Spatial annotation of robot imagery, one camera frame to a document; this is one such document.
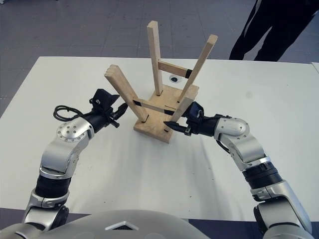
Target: upside-down wooden stool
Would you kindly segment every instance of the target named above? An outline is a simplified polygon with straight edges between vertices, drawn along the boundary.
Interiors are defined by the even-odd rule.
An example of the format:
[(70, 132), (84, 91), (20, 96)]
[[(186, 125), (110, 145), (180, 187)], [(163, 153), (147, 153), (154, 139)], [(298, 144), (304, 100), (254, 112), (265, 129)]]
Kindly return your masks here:
[[(104, 76), (139, 118), (134, 130), (169, 143), (173, 130), (163, 122), (177, 122), (194, 101), (199, 87), (192, 83), (217, 41), (217, 36), (210, 35), (194, 69), (190, 70), (162, 61), (158, 22), (151, 21), (147, 29), (155, 84), (151, 98), (148, 101), (138, 98), (119, 66), (111, 65)], [(188, 78), (185, 87), (181, 90), (163, 85), (161, 71)]]

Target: black tape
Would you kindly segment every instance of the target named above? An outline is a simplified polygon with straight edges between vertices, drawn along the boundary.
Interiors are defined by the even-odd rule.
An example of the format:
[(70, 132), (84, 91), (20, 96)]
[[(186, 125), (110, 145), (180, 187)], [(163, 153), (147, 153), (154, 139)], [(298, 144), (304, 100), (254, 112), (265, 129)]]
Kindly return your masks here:
[(138, 102), (138, 101), (135, 101), (135, 100), (133, 100), (133, 102), (134, 102), (135, 105), (137, 105), (137, 106), (142, 106), (141, 102)]
[(172, 116), (174, 114), (174, 111), (164, 110), (164, 114)]
[(185, 78), (188, 79), (191, 73), (192, 73), (192, 70), (187, 69)]

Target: floor tile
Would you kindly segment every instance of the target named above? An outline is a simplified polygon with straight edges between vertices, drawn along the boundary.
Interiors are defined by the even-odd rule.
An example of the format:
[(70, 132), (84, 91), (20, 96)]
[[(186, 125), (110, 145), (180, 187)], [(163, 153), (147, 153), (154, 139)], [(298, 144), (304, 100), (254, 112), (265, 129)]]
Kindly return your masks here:
[(117, 10), (115, 12), (115, 16), (118, 14), (141, 14), (143, 12), (143, 4), (144, 2), (141, 0), (137, 1), (120, 1), (117, 6)]
[(302, 32), (295, 42), (290, 46), (296, 51), (315, 51), (319, 49), (319, 35)]
[(169, 1), (145, 0), (143, 18), (167, 18), (170, 17)]
[(294, 62), (294, 63), (311, 63), (311, 56), (305, 51), (295, 51), (293, 49), (287, 49), (279, 62)]
[(173, 29), (173, 46), (203, 47), (205, 42), (201, 28)]
[(106, 38), (106, 46), (137, 46), (140, 28), (112, 28)]
[(89, 11), (90, 15), (114, 13), (118, 7), (118, 1), (114, 0), (95, 0)]
[(179, 59), (198, 59), (202, 47), (173, 47), (173, 57)]
[(172, 15), (197, 13), (195, 0), (171, 0), (170, 11)]
[(12, 97), (0, 98), (0, 118), (4, 114), (11, 100), (12, 100)]
[(112, 28), (139, 28), (142, 14), (118, 13), (114, 16)]
[(225, 15), (228, 17), (233, 29), (242, 30), (248, 19), (248, 16), (254, 6), (243, 4), (237, 0), (221, 1), (221, 5), (224, 8)]
[(174, 31), (189, 28), (200, 28), (201, 22), (197, 13), (171, 16), (171, 24)]
[(93, 56), (99, 57), (102, 53), (102, 46), (70, 46), (66, 56)]
[(209, 238), (255, 239), (253, 238), (250, 224), (247, 222), (190, 219), (189, 223), (199, 229), (202, 233), (206, 234)]
[(83, 24), (74, 36), (71, 46), (103, 46), (109, 28)]
[(114, 12), (110, 13), (92, 13), (88, 14), (85, 18), (85, 21), (81, 22), (82, 24), (92, 25), (96, 24), (98, 27), (105, 28), (111, 26), (113, 22)]
[[(138, 49), (138, 57), (150, 58), (150, 49), (148, 46), (140, 46)], [(173, 58), (173, 50), (171, 47), (161, 46), (160, 47), (161, 58)]]
[(34, 52), (34, 47), (10, 47), (1, 55), (2, 69), (21, 69)]
[(105, 46), (102, 57), (137, 57), (137, 46)]

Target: silver robot arm segment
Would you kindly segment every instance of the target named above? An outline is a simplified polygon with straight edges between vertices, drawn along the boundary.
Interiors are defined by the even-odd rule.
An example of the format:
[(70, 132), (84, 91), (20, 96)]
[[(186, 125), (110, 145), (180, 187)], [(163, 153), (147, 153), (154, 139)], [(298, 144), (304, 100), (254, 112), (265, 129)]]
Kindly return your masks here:
[(43, 232), (66, 223), (69, 210), (64, 204), (69, 196), (68, 188), (80, 153), (100, 129), (109, 124), (119, 126), (115, 120), (124, 114), (128, 106), (124, 103), (113, 112), (111, 105), (118, 97), (98, 89), (90, 100), (92, 111), (77, 114), (70, 118), (71, 121), (57, 114), (57, 108), (68, 111), (72, 108), (56, 107), (54, 117), (65, 123), (58, 127), (54, 140), (42, 155), (39, 177), (31, 192), (23, 223)]
[(188, 127), (164, 122), (186, 135), (203, 134), (214, 137), (233, 158), (251, 187), (257, 202), (254, 215), (264, 239), (312, 239), (310, 219), (286, 180), (283, 180), (266, 156), (262, 146), (250, 133), (242, 119), (216, 115), (205, 117), (204, 109), (193, 102), (183, 115)]
[(78, 117), (63, 123), (57, 129), (55, 139), (45, 149), (37, 186), (31, 192), (25, 210), (24, 223), (38, 226), (48, 231), (60, 224), (57, 217), (67, 217), (67, 208), (63, 206), (69, 196), (68, 187), (79, 160), (80, 153), (94, 137), (92, 125)]

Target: gray floor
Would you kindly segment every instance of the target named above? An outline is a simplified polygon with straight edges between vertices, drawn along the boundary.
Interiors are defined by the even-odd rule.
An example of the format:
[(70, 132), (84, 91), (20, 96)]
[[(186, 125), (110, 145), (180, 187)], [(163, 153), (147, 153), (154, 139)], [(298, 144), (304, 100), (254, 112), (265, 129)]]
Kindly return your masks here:
[[(159, 21), (163, 58), (228, 59), (255, 0), (5, 0), (0, 5), (0, 116), (39, 56), (149, 57), (146, 25)], [(245, 59), (252, 60), (262, 41)], [(319, 62), (319, 14), (281, 61)]]

